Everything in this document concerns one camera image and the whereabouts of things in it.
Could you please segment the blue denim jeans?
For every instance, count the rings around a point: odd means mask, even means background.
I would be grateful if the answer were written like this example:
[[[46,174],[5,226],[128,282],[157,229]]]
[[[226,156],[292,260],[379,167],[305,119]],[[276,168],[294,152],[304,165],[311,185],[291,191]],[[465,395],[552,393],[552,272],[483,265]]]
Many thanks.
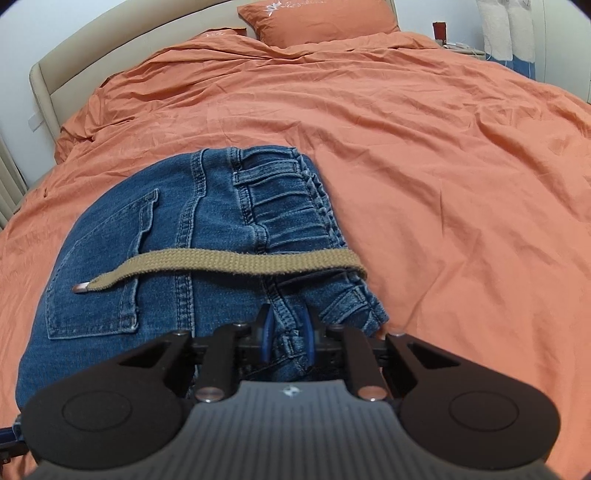
[[[127,259],[169,248],[287,254],[346,246],[314,163],[294,148],[201,150],[149,166],[107,191],[76,221],[41,295],[21,358],[16,402],[173,330],[211,335],[273,307],[266,372],[287,382],[308,372],[301,313],[373,335],[383,305],[351,270],[249,277],[155,273],[102,292],[75,285]]]

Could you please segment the tan woven belt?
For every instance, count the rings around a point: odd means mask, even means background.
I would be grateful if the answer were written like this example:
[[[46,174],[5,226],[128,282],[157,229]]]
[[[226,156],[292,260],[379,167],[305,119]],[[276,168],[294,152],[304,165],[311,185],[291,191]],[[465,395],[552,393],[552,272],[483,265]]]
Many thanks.
[[[242,276],[294,275],[324,270],[368,273],[358,255],[348,248],[287,254],[246,254],[232,251],[170,248],[150,251],[125,260],[111,271],[72,287],[75,294],[106,290],[131,277],[162,272],[214,272]]]

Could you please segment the orange duvet cover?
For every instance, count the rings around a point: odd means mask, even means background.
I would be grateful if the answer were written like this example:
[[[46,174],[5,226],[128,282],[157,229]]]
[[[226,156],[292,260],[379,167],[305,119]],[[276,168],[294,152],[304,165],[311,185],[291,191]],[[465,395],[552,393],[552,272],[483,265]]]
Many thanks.
[[[58,250],[125,177],[204,148],[293,146],[406,330],[544,391],[550,466],[590,469],[590,108],[413,33],[285,50],[194,37],[103,81],[1,234],[1,421]]]

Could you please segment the beige curtain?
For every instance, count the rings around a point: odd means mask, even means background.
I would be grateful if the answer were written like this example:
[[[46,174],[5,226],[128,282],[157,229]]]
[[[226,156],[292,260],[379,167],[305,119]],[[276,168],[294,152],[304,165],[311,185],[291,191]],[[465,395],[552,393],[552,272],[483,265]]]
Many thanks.
[[[0,226],[4,229],[19,210],[28,187],[3,138],[0,138]]]

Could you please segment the beige upholstered headboard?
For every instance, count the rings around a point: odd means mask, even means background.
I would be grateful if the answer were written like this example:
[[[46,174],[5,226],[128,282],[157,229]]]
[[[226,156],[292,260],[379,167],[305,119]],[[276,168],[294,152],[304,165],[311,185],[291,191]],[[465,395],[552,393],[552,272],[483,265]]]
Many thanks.
[[[53,139],[109,76],[206,30],[246,27],[242,1],[124,1],[76,31],[29,73]]]

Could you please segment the white bedside nightstand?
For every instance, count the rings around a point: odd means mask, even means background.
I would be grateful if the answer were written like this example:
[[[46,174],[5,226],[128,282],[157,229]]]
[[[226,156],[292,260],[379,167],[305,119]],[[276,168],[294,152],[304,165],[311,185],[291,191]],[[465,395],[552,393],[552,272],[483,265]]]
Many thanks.
[[[442,47],[448,51],[458,53],[461,55],[477,58],[480,60],[486,59],[486,53],[482,50],[476,49],[464,43],[447,42]]]

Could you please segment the dark red box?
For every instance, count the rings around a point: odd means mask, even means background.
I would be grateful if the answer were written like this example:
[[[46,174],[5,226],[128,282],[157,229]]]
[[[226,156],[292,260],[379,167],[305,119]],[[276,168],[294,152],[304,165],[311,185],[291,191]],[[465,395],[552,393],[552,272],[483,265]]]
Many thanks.
[[[435,40],[442,46],[447,44],[447,24],[445,21],[436,21],[432,24]]]

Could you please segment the white wardrobe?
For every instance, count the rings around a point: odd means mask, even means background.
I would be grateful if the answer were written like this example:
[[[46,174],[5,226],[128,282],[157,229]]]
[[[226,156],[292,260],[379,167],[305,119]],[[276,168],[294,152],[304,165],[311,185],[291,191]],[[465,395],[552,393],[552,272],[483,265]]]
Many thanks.
[[[567,0],[532,1],[536,80],[590,102],[590,20]]]

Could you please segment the orange pillow near window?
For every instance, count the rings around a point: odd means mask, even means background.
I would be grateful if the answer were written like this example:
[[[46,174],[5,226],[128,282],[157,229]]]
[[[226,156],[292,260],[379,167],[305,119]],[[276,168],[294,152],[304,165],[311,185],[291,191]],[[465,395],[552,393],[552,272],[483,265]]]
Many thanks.
[[[197,35],[197,38],[218,38],[224,36],[246,36],[247,29],[242,27],[223,27],[216,29],[208,29]]]

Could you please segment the orange pillow near nightstand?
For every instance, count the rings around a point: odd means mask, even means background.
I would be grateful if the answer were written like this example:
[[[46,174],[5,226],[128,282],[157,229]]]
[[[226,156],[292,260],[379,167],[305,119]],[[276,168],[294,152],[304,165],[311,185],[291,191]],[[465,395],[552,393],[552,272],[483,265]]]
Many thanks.
[[[238,16],[260,41],[280,48],[399,30],[384,0],[259,1],[239,6]]]

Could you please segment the white wall switch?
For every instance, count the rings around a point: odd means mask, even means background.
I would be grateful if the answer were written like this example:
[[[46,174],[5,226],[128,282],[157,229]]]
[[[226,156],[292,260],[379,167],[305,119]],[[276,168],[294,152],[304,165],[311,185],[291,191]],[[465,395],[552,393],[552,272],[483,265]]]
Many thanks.
[[[43,123],[43,116],[39,112],[32,114],[28,119],[28,126],[32,132],[35,132],[37,129],[39,129]]]

